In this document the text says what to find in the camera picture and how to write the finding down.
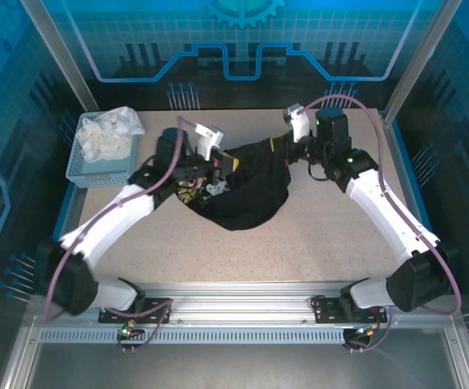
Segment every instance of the white cloth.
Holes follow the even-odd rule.
[[[105,112],[94,120],[84,118],[75,136],[81,144],[85,161],[95,162],[128,157],[133,135],[145,132],[137,113],[132,108],[121,107]]]

